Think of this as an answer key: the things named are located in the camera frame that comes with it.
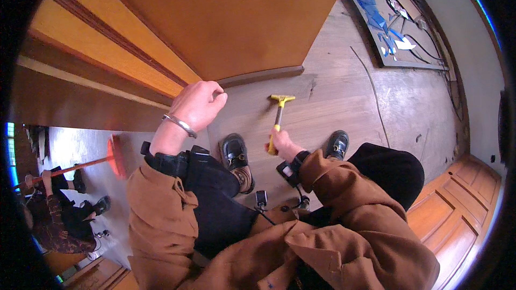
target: wooden trim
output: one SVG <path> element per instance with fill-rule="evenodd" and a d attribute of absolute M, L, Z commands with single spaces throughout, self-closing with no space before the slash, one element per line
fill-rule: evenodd
<path fill-rule="evenodd" d="M 111 275 L 111 277 L 109 277 L 109 279 L 107 279 L 106 281 L 104 281 L 104 283 L 97 289 L 97 290 L 106 290 L 106 289 L 109 289 L 109 288 L 112 288 L 116 283 L 117 283 L 117 280 L 118 282 L 121 280 L 121 276 L 124 276 L 125 274 L 127 274 L 129 271 L 128 269 L 124 268 L 123 266 L 120 267 L 120 269 L 118 269 L 115 273 L 113 273 Z"/>
<path fill-rule="evenodd" d="M 77 272 L 76 274 L 72 275 L 72 277 L 70 279 L 64 281 L 62 284 L 63 287 L 68 287 L 70 284 L 77 281 L 77 279 L 82 277 L 85 273 L 87 273 L 92 268 L 96 267 L 102 261 L 104 261 L 104 258 L 101 256 L 98 257 L 95 261 L 91 262 L 90 264 L 88 264 L 87 266 L 85 266 L 84 268 L 79 270 L 79 272 Z"/>
<path fill-rule="evenodd" d="M 147 100 L 145 98 L 133 95 L 131 93 L 124 92 L 122 90 L 115 89 L 113 87 L 97 83 L 95 81 L 91 81 L 85 78 L 82 78 L 78 75 L 71 74 L 69 72 L 60 70 L 58 68 L 55 68 L 53 66 L 47 65 L 45 63 L 42 63 L 40 61 L 35 61 L 29 57 L 26 56 L 19 56 L 16 63 L 22 67 L 29 68 L 33 71 L 43 73 L 46 75 L 50 75 L 52 77 L 55 77 L 57 79 L 65 80 L 71 83 L 75 83 L 78 85 L 82 85 L 85 87 L 93 88 L 102 92 L 110 93 L 112 95 L 115 95 L 117 97 L 121 97 L 127 100 L 135 101 L 138 103 L 146 104 L 147 106 L 154 106 L 158 107 L 164 110 L 169 110 L 170 106 L 165 106 L 164 104 L 154 102 L 151 100 Z"/>
<path fill-rule="evenodd" d="M 301 75 L 303 72 L 304 67 L 302 65 L 287 66 L 247 74 L 241 74 L 230 78 L 218 80 L 217 83 L 219 83 L 219 85 L 222 88 L 227 88 L 258 81 L 294 77 Z"/>
<path fill-rule="evenodd" d="M 89 64 L 174 98 L 183 87 L 100 34 L 54 0 L 42 0 L 29 35 Z"/>
<path fill-rule="evenodd" d="M 194 65 L 186 58 L 186 56 L 177 49 L 171 42 L 168 42 L 165 40 L 164 36 L 158 31 L 158 29 L 152 25 L 148 20 L 145 19 L 145 17 L 142 15 L 142 13 L 134 8 L 132 3 L 130 3 L 128 0 L 120 0 L 126 7 L 131 11 L 133 15 L 136 16 L 148 29 L 151 30 L 151 32 L 156 35 L 156 37 L 162 41 L 174 54 L 176 54 L 195 74 L 197 74 L 199 77 L 202 78 L 201 74 L 199 74 L 199 71 L 194 67 Z"/>
<path fill-rule="evenodd" d="M 164 104 L 165 106 L 172 105 L 172 98 L 158 93 L 155 89 L 149 88 L 146 85 L 140 84 L 139 81 L 128 79 L 125 74 L 119 75 L 116 72 L 107 70 L 107 67 L 89 63 L 85 59 L 81 59 L 65 50 L 42 42 L 35 37 L 27 36 L 25 38 L 20 49 L 20 55 L 78 75 L 87 80 Z"/>
<path fill-rule="evenodd" d="M 176 74 L 171 72 L 169 69 L 164 67 L 161 63 L 156 61 L 150 55 L 145 53 L 142 49 L 134 45 L 127 38 L 122 36 L 116 30 L 114 30 L 110 25 L 106 24 L 103 20 L 97 17 L 94 13 L 89 11 L 86 7 L 84 7 L 77 0 L 54 0 L 56 3 L 61 5 L 64 9 L 68 10 L 75 17 L 79 18 L 83 22 L 85 22 L 88 26 L 92 27 L 100 34 L 106 36 L 111 41 L 115 42 L 118 46 L 122 47 L 132 55 L 139 58 L 141 61 L 144 61 L 149 66 L 153 67 L 155 70 L 165 75 L 167 78 L 173 80 L 177 84 L 182 87 L 186 87 L 188 83 L 186 83 L 183 79 L 178 77 Z"/>

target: wooden baseboard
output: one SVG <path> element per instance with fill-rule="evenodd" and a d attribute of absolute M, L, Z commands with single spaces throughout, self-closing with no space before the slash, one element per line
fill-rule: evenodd
<path fill-rule="evenodd" d="M 241 74 L 230 78 L 218 80 L 217 83 L 219 83 L 219 85 L 223 88 L 227 88 L 242 84 L 248 84 L 252 82 L 294 77 L 301 75 L 303 72 L 304 67 L 302 65 L 287 66 L 247 74 Z"/>

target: wooden door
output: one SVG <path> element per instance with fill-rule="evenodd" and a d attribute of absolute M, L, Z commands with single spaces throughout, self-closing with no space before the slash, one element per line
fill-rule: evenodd
<path fill-rule="evenodd" d="M 485 239 L 500 191 L 500 176 L 466 155 L 426 185 L 407 212 L 409 226 L 437 257 L 433 289 L 452 289 Z"/>

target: gold horsebit buckle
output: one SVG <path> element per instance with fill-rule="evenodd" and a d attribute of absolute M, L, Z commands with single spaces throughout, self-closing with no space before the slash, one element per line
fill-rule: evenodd
<path fill-rule="evenodd" d="M 241 154 L 239 154 L 239 155 L 238 155 L 238 157 L 237 157 L 237 158 L 238 158 L 238 159 L 240 159 L 240 160 L 242 160 L 242 161 L 244 161 L 244 160 L 246 159 L 246 156 L 244 156 L 244 155 L 243 155 L 243 153 L 241 153 Z M 234 159 L 236 159 L 236 158 L 230 158 L 230 159 L 228 159 L 229 165 L 231 165 L 231 164 L 233 163 L 233 160 L 234 160 Z"/>
<path fill-rule="evenodd" d="M 338 152 L 342 157 L 344 157 L 344 151 L 342 149 L 339 151 L 338 146 L 333 146 L 333 151 Z"/>

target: broom handle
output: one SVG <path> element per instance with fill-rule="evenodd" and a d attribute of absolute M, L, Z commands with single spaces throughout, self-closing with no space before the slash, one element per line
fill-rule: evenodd
<path fill-rule="evenodd" d="M 95 165 L 95 164 L 100 164 L 100 163 L 103 163 L 105 161 L 110 161 L 112 159 L 114 159 L 114 156 L 108 156 L 108 157 L 101 158 L 101 159 L 98 159 L 98 160 L 90 161 L 89 163 L 79 164 L 77 166 L 73 166 L 73 167 L 70 167 L 70 168 L 61 169 L 60 171 L 54 171 L 54 172 L 52 172 L 50 177 L 59 176 L 59 175 L 65 173 L 65 172 L 68 172 L 68 171 L 75 171 L 77 169 L 81 169 L 81 168 L 88 167 L 88 166 Z M 37 182 L 40 182 L 40 181 L 43 181 L 42 177 L 34 177 L 33 178 L 33 183 L 37 183 Z M 16 186 L 13 186 L 12 189 L 15 190 L 15 189 L 18 189 L 20 187 L 25 187 L 25 182 L 23 182 L 21 184 L 17 184 Z"/>

